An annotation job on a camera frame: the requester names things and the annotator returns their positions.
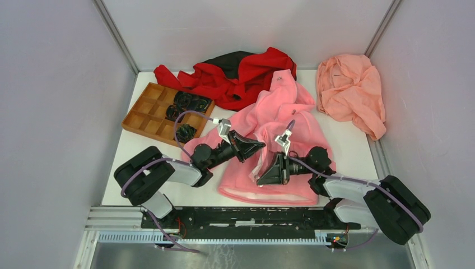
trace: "wire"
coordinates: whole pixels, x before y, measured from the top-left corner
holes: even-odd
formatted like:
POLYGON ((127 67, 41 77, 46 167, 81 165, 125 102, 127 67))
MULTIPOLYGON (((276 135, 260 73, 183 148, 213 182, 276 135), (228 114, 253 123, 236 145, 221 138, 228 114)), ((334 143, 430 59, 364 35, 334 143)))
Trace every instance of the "wire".
POLYGON ((292 129, 294 128, 294 125, 295 125, 295 120, 291 120, 290 123, 287 125, 287 130, 289 131, 292 131, 292 129))
POLYGON ((150 215, 150 217, 152 218, 153 220, 153 223, 155 223, 155 225, 157 226, 157 228, 161 231, 161 233, 165 236, 166 239, 168 239, 168 241, 172 242, 173 245, 179 247, 179 248, 162 248, 163 250, 167 250, 167 251, 183 251, 183 252, 192 252, 192 253, 200 253, 199 250, 197 249, 190 249, 190 248, 187 248, 179 243, 177 243, 175 241, 175 239, 173 239, 171 236, 169 236, 162 228, 162 226, 160 226, 159 224, 159 221, 157 220, 157 217, 152 213, 152 211, 148 210, 147 209, 147 213, 150 215))
POLYGON ((193 139, 195 134, 196 129, 186 123, 176 129, 176 137, 178 138, 178 142, 180 143, 187 143, 188 141, 193 139))
POLYGON ((181 236, 181 238, 184 239, 185 236, 187 235, 187 227, 186 227, 185 224, 181 221, 180 218, 176 218, 176 220, 178 221, 178 225, 179 225, 179 227, 180 227, 179 230, 178 230, 178 233, 181 232, 181 227, 183 226, 184 232, 183 232, 183 235, 181 236))
POLYGON ((189 113, 192 113, 192 114, 196 114, 196 115, 200 115, 201 117, 207 119, 207 120, 211 120, 213 121, 212 118, 200 113, 200 112, 197 112, 197 111, 194 111, 194 110, 187 110, 187 111, 184 111, 182 112, 180 115, 178 115, 178 117, 176 118, 175 120, 175 124, 173 125, 173 135, 175 136, 175 141, 176 141, 176 144, 178 145, 178 147, 180 147, 181 150, 183 150, 183 152, 191 159, 192 156, 189 152, 187 152, 185 150, 185 148, 181 145, 181 143, 178 141, 178 138, 176 136, 176 126, 178 125, 178 121, 183 117, 185 116, 186 114, 189 114, 189 113))
POLYGON ((364 247, 367 244, 371 243, 371 241, 373 241, 373 239, 376 237, 376 234, 378 234, 378 232, 379 232, 379 229, 375 229, 373 234, 369 237, 369 239, 366 242, 362 243, 362 244, 359 244, 359 245, 356 245, 356 246, 350 247, 350 248, 344 248, 344 249, 332 248, 332 251, 345 252, 345 251, 352 251, 352 250, 364 247))
POLYGON ((378 184, 375 184, 373 182, 369 182, 367 180, 362 180, 362 179, 343 177, 343 176, 335 177, 335 176, 332 176, 332 175, 325 175, 325 174, 322 174, 322 173, 316 171, 312 167, 308 166, 308 164, 304 163, 303 161, 301 161, 299 159, 296 159, 294 157, 289 157, 289 159, 303 165, 304 167, 306 167, 307 169, 309 169, 313 173, 315 173, 315 174, 317 174, 321 177, 324 177, 324 178, 340 179, 340 180, 345 180, 345 181, 349 181, 349 182, 356 182, 356 183, 360 183, 360 184, 363 184, 363 185, 369 185, 369 186, 375 187, 376 189, 380 190, 383 194, 385 194, 389 199, 393 200, 393 202, 395 202, 400 208, 402 208, 402 210, 404 210, 404 212, 406 212, 409 215, 409 217, 412 218, 412 220, 417 224, 417 226, 419 226, 419 233, 424 231, 424 227, 422 226, 421 221, 416 217, 416 215, 414 215, 405 205, 403 205, 403 203, 401 203, 400 200, 398 200, 396 197, 394 197, 391 193, 386 191, 383 187, 379 186, 378 184))
POLYGON ((175 160, 175 159, 172 159, 172 158, 160 158, 160 159, 156 159, 156 160, 153 160, 151 161, 150 163, 146 164, 145 166, 143 166, 142 168, 140 168, 137 172, 135 172, 135 174, 133 174, 131 176, 131 178, 129 178, 127 180, 127 182, 124 184, 124 186, 122 186, 122 190, 120 191, 120 195, 124 198, 127 198, 127 195, 125 194, 125 191, 127 190, 127 188, 129 187, 129 185, 132 183, 132 181, 134 181, 134 179, 136 177, 138 177, 140 174, 142 174, 142 172, 144 172, 145 170, 147 170, 148 168, 150 168, 151 166, 153 165, 156 165, 162 161, 174 161, 176 163, 179 163, 179 164, 184 164, 184 165, 189 165, 188 163, 184 162, 184 161, 180 161, 180 160, 175 160))

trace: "red jacket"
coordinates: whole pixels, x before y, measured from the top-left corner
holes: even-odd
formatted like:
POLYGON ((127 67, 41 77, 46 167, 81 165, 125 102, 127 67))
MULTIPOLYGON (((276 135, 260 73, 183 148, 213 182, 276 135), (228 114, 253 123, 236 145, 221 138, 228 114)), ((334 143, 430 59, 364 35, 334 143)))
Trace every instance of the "red jacket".
POLYGON ((195 64, 191 75, 180 71, 178 78, 163 65, 154 73, 160 85, 211 98, 224 109, 240 110, 254 104, 261 91, 270 89, 274 71, 290 69, 296 79, 297 65, 287 54, 268 48, 245 57, 237 68, 237 79, 228 79, 221 68, 209 63, 195 64))

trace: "white table surface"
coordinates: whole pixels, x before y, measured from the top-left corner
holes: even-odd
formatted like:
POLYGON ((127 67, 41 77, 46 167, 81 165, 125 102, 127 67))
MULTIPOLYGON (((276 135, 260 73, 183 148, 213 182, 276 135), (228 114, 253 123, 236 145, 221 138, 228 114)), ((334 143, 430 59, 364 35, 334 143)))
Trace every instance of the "white table surface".
MULTIPOLYGON (((316 98, 315 73, 316 70, 297 71, 298 82, 302 84, 314 98, 316 98)), ((129 104, 129 110, 149 82, 157 82, 153 72, 141 72, 138 74, 131 103, 129 104)), ((228 118, 234 113, 233 111, 215 106, 211 117, 228 118)), ((316 108, 312 111, 312 114, 320 123, 322 131, 332 147, 334 161, 337 163, 337 171, 344 175, 357 178, 376 179, 376 169, 371 157, 366 135, 351 122, 337 122, 331 117, 317 112, 316 108)), ((208 122, 202 132, 202 136, 205 136, 215 126, 216 125, 211 122, 208 122)), ((120 186, 114 179, 114 171, 124 162, 152 145, 158 147, 163 154, 180 159, 180 148, 122 130, 102 205, 131 205, 127 199, 120 196, 120 186)), ((160 188, 160 191, 170 199, 174 206, 272 206, 240 202, 220 195, 217 191, 217 187, 226 167, 227 163, 216 167, 213 170, 214 177, 200 188, 193 188, 180 183, 166 182, 160 188)), ((324 206, 327 202, 328 199, 321 197, 315 206, 324 206)))

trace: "wooden tray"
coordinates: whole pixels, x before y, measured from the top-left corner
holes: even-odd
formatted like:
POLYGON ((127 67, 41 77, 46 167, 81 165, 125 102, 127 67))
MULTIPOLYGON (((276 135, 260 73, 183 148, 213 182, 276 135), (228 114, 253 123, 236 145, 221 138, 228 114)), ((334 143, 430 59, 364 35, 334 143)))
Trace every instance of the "wooden tray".
MULTIPOLYGON (((122 127, 130 132, 177 146, 173 133, 175 122, 165 118, 165 111, 168 106, 173 105, 173 99, 177 92, 178 90, 172 88, 149 83, 122 121, 122 127)), ((204 115, 209 117, 214 107, 215 102, 211 101, 204 115)), ((193 126, 196 129, 193 138, 197 138, 203 132, 206 121, 207 119, 198 115, 186 114, 176 127, 183 124, 193 126)))

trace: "white wall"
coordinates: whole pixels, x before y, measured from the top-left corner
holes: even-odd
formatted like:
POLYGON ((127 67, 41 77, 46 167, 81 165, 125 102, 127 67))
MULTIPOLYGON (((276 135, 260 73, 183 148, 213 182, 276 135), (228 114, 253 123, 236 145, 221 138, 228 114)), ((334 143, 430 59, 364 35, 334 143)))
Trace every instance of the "white wall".
POLYGON ((392 171, 431 210, 431 268, 475 261, 475 2, 404 1, 371 60, 392 171))
POLYGON ((92 1, 0 3, 0 267, 72 267, 133 79, 92 1))
POLYGON ((141 70, 276 47, 299 69, 364 53, 391 0, 104 0, 141 70))

